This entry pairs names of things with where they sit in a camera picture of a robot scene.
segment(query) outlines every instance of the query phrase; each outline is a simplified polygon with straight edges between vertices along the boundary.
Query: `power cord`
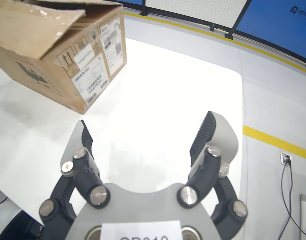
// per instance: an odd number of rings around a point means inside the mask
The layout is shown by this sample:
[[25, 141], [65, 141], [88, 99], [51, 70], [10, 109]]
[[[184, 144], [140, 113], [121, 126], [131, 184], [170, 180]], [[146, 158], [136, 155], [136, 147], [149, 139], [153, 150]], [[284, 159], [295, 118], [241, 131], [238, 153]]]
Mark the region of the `power cord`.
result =
[[289, 212], [288, 207], [287, 207], [287, 205], [286, 205], [286, 203], [285, 203], [284, 195], [283, 195], [283, 186], [282, 186], [282, 182], [283, 182], [283, 174], [284, 174], [284, 171], [285, 171], [285, 167], [286, 167], [286, 164], [285, 164], [284, 167], [283, 167], [282, 176], [281, 176], [281, 191], [282, 191], [282, 197], [283, 197], [284, 205], [285, 205], [285, 207], [287, 208], [289, 217], [288, 217], [288, 219], [287, 219], [287, 221], [286, 221], [286, 223], [285, 223], [285, 225], [284, 225], [284, 227], [283, 227], [283, 229], [282, 229], [282, 232], [281, 232], [280, 235], [279, 235], [278, 240], [281, 239], [281, 237], [282, 237], [282, 235], [283, 235], [283, 233], [284, 233], [284, 230], [286, 229], [286, 227], [287, 227], [287, 225], [288, 225], [288, 222], [290, 221], [291, 212], [292, 212], [292, 209], [291, 209], [291, 192], [292, 192], [292, 187], [293, 187], [292, 174], [291, 174], [291, 188], [290, 188], [290, 193], [289, 193], [289, 209], [290, 209], [290, 212]]
[[[287, 204], [286, 204], [285, 199], [284, 199], [283, 186], [282, 186], [283, 174], [284, 174], [284, 170], [285, 170], [285, 167], [286, 167], [287, 164], [290, 166], [290, 176], [291, 176], [291, 188], [290, 188], [290, 194], [289, 194], [289, 206], [290, 206], [290, 211], [288, 210]], [[280, 238], [282, 237], [282, 234], [283, 234], [283, 232], [284, 232], [284, 230], [285, 230], [285, 228], [286, 228], [286, 226], [287, 226], [287, 224], [288, 224], [288, 222], [289, 222], [290, 219], [294, 222], [294, 224], [296, 225], [296, 227], [306, 236], [306, 233], [302, 231], [302, 229], [297, 225], [297, 223], [295, 222], [295, 220], [294, 220], [293, 217], [291, 216], [291, 191], [292, 191], [292, 187], [293, 187], [293, 179], [292, 179], [291, 161], [290, 161], [289, 158], [287, 158], [286, 161], [285, 161], [285, 165], [284, 165], [284, 167], [283, 167], [283, 171], [282, 171], [282, 177], [281, 177], [281, 192], [282, 192], [283, 203], [284, 203], [285, 208], [287, 209], [287, 212], [288, 212], [288, 214], [289, 214], [289, 217], [288, 217], [288, 220], [287, 220], [287, 222], [285, 223], [285, 226], [283, 227], [283, 230], [282, 230], [281, 234], [279, 235], [279, 238], [278, 238], [278, 239], [280, 239]]]
[[8, 198], [8, 197], [6, 197], [6, 198], [5, 198], [3, 201], [1, 201], [1, 202], [0, 202], [0, 204], [2, 204], [4, 201], [6, 201], [6, 200], [7, 200], [7, 198]]

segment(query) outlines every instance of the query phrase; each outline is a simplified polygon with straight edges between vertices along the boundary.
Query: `qr code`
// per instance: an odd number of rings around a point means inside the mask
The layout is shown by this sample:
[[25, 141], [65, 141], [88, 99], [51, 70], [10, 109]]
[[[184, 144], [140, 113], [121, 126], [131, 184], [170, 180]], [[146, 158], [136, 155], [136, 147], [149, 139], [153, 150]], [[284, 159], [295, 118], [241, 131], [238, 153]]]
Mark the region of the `qr code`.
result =
[[116, 49], [116, 55], [118, 55], [122, 51], [121, 42], [115, 44], [115, 49]]

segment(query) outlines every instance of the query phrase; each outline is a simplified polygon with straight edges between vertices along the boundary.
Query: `white pipe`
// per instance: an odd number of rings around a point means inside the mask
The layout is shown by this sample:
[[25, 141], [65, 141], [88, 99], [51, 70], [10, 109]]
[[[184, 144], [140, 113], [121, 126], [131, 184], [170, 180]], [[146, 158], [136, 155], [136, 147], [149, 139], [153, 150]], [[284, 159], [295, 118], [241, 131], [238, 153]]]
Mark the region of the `white pipe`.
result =
[[[303, 232], [306, 233], [306, 195], [300, 194], [300, 202], [301, 202], [300, 228]], [[306, 236], [302, 232], [300, 232], [300, 240], [306, 240]]]

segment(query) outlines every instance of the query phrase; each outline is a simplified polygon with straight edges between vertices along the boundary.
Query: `yellow floor line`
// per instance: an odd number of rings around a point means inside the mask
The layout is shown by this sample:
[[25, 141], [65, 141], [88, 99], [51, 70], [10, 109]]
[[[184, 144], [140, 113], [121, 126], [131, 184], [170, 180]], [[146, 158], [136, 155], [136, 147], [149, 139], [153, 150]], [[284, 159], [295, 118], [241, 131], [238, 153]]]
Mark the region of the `yellow floor line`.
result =
[[143, 18], [143, 19], [146, 19], [146, 20], [152, 20], [152, 21], [155, 21], [155, 22], [159, 22], [159, 23], [163, 23], [163, 24], [168, 24], [168, 25], [173, 25], [173, 26], [176, 26], [176, 27], [181, 27], [181, 28], [184, 28], [184, 29], [187, 29], [187, 30], [191, 30], [191, 31], [195, 31], [195, 32], [198, 32], [198, 33], [202, 33], [202, 34], [205, 34], [205, 35], [208, 35], [208, 36], [211, 36], [211, 37], [215, 37], [215, 38], [218, 38], [218, 39], [222, 39], [222, 40], [225, 40], [225, 41], [228, 41], [228, 42], [231, 42], [233, 44], [236, 44], [236, 45], [239, 45], [239, 46], [242, 46], [242, 47], [245, 47], [245, 48], [248, 48], [248, 49], [251, 49], [251, 50], [254, 50], [256, 52], [259, 52], [259, 53], [262, 53], [264, 55], [267, 55], [271, 58], [274, 58], [276, 60], [279, 60], [279, 61], [282, 61], [296, 69], [299, 69], [303, 72], [306, 73], [306, 68], [304, 67], [301, 67], [301, 66], [298, 66], [290, 61], [287, 61], [281, 57], [278, 57], [272, 53], [269, 53], [265, 50], [262, 50], [262, 49], [258, 49], [256, 47], [253, 47], [253, 46], [250, 46], [250, 45], [247, 45], [245, 43], [242, 43], [242, 42], [239, 42], [239, 41], [235, 41], [235, 40], [231, 40], [231, 39], [226, 39], [225, 37], [222, 37], [220, 35], [217, 35], [217, 34], [213, 34], [213, 33], [210, 33], [210, 32], [206, 32], [206, 31], [202, 31], [202, 30], [199, 30], [197, 28], [193, 28], [193, 27], [188, 27], [186, 25], [181, 25], [181, 24], [177, 24], [177, 23], [173, 23], [173, 22], [170, 22], [170, 21], [165, 21], [165, 20], [161, 20], [161, 19], [156, 19], [156, 18], [153, 18], [153, 17], [147, 17], [147, 16], [142, 16], [142, 15], [137, 15], [137, 14], [134, 14], [134, 13], [129, 13], [129, 12], [124, 12], [125, 15], [130, 15], [130, 16], [134, 16], [134, 17], [139, 17], [139, 18]]
[[268, 135], [245, 125], [243, 126], [243, 134], [306, 159], [306, 149], [293, 145], [272, 135]]

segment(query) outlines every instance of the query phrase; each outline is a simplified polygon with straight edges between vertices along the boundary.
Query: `black cable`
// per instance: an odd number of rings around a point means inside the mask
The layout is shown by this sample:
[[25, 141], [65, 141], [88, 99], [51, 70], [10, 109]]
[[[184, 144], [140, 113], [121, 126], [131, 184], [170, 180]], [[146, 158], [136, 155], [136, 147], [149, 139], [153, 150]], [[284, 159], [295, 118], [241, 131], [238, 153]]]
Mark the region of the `black cable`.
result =
[[[283, 200], [284, 200], [284, 196], [283, 196], [283, 186], [282, 186], [282, 182], [283, 182], [283, 175], [284, 175], [284, 171], [285, 171], [285, 167], [286, 167], [286, 164], [284, 165], [283, 167], [283, 171], [282, 171], [282, 176], [281, 176], [281, 191], [282, 191], [282, 197], [283, 197]], [[289, 193], [289, 208], [290, 208], [290, 212], [288, 210], [288, 207], [284, 201], [284, 205], [285, 207], [287, 208], [287, 211], [288, 211], [288, 214], [289, 214], [289, 217], [287, 219], [287, 222], [285, 223], [283, 229], [282, 229], [282, 232], [280, 233], [279, 235], [279, 238], [278, 240], [281, 239], [283, 233], [284, 233], [284, 230], [286, 229], [287, 225], [288, 225], [288, 222], [290, 221], [290, 218], [291, 218], [291, 213], [292, 213], [292, 209], [291, 209], [291, 191], [292, 191], [292, 187], [293, 187], [293, 180], [292, 180], [292, 175], [291, 175], [291, 189], [290, 189], [290, 193]]]
[[6, 201], [6, 200], [7, 200], [7, 198], [8, 198], [8, 197], [6, 197], [6, 198], [5, 198], [3, 201], [1, 201], [1, 202], [0, 202], [0, 204], [2, 204], [4, 201]]
[[[291, 184], [293, 183], [292, 180], [292, 169], [290, 168], [290, 175], [291, 175]], [[299, 228], [299, 230], [306, 236], [306, 233], [302, 231], [302, 229], [297, 225], [297, 223], [295, 222], [295, 220], [293, 219], [293, 217], [291, 216], [291, 213], [289, 212], [288, 208], [287, 208], [287, 204], [285, 203], [285, 199], [284, 199], [284, 194], [283, 194], [283, 190], [282, 190], [282, 198], [283, 198], [283, 202], [284, 202], [284, 206], [287, 209], [288, 214], [290, 215], [289, 217], [291, 218], [291, 220], [294, 222], [294, 224], [296, 225], [296, 227]]]

